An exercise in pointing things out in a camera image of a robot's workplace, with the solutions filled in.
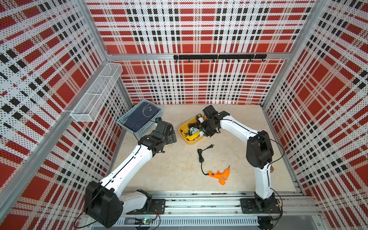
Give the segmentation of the mint green glue gun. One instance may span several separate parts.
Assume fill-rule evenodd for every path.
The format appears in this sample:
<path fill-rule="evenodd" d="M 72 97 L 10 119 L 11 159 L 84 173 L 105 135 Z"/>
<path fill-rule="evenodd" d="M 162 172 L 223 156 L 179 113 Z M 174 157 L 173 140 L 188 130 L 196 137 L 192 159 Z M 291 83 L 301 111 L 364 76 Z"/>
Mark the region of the mint green glue gun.
<path fill-rule="evenodd" d="M 200 132 L 200 129 L 196 127 L 191 127 L 188 131 L 189 136 L 195 136 L 197 133 Z"/>

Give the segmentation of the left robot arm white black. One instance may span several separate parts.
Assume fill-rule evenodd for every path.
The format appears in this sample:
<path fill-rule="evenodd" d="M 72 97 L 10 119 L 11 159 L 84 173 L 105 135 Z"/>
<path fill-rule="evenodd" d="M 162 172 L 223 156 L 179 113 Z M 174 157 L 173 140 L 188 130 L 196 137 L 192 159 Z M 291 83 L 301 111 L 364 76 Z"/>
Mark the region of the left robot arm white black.
<path fill-rule="evenodd" d="M 100 182 L 92 181 L 85 192 L 84 212 L 106 228 L 112 227 L 121 215 L 138 211 L 154 211 L 152 195 L 142 189 L 129 194 L 123 191 L 135 174 L 168 144 L 175 143 L 173 125 L 160 119 L 156 128 L 138 140 L 132 153 Z"/>

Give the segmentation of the yellow plastic storage box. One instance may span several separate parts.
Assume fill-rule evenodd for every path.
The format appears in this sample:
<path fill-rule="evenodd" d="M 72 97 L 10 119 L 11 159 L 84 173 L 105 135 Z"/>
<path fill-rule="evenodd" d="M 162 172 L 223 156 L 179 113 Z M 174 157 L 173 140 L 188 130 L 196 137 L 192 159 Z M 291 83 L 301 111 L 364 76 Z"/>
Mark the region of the yellow plastic storage box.
<path fill-rule="evenodd" d="M 187 144 L 193 145 L 203 137 L 205 137 L 205 133 L 201 130 L 201 121 L 204 121 L 201 116 L 192 118 L 186 123 L 182 124 L 179 127 L 179 134 L 185 140 Z"/>

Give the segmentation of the orange glue gun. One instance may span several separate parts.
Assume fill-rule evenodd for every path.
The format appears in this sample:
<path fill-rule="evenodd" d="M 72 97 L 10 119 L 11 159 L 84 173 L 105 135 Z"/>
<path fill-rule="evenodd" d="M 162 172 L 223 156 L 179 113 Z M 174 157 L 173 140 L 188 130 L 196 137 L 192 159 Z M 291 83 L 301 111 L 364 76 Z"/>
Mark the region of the orange glue gun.
<path fill-rule="evenodd" d="M 220 171 L 212 172 L 212 171 L 209 171 L 209 176 L 212 177 L 212 178 L 218 179 L 219 180 L 219 183 L 221 185 L 225 185 L 226 184 L 226 181 L 228 180 L 229 174 L 230 174 L 230 166 L 228 168 L 226 168 L 224 170 L 224 172 L 220 172 Z"/>

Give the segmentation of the white glue gun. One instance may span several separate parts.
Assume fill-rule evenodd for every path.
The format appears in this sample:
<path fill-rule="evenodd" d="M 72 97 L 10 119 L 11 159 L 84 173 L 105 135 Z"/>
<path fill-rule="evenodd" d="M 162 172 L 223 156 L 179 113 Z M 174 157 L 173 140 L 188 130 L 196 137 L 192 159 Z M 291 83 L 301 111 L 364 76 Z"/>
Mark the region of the white glue gun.
<path fill-rule="evenodd" d="M 208 136 L 208 133 L 206 130 L 207 122 L 203 119 L 203 117 L 198 117 L 197 120 L 199 123 L 198 129 L 200 130 L 200 133 L 201 133 L 200 135 L 207 137 Z"/>

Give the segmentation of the yellow glue gun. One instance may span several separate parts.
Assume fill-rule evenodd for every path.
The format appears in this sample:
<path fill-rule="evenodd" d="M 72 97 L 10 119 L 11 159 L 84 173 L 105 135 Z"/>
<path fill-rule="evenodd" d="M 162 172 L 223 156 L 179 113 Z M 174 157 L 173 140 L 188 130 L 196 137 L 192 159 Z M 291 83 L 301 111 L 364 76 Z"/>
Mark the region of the yellow glue gun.
<path fill-rule="evenodd" d="M 190 135 L 189 133 L 185 133 L 185 132 L 182 132 L 182 133 L 184 134 L 186 141 L 195 141 L 198 138 L 200 132 L 198 131 L 192 135 Z"/>

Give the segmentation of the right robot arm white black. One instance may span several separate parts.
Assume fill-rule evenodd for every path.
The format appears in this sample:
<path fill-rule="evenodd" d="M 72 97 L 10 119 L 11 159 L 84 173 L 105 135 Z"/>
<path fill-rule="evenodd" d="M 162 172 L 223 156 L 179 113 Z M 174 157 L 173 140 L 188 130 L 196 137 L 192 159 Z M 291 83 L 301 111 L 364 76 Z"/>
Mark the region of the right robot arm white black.
<path fill-rule="evenodd" d="M 204 108 L 203 113 L 206 120 L 201 123 L 201 130 L 205 136 L 211 137 L 224 129 L 246 143 L 246 159 L 255 172 L 255 206 L 259 211 L 266 210 L 275 201 L 270 175 L 274 151 L 268 133 L 251 129 L 211 105 Z"/>

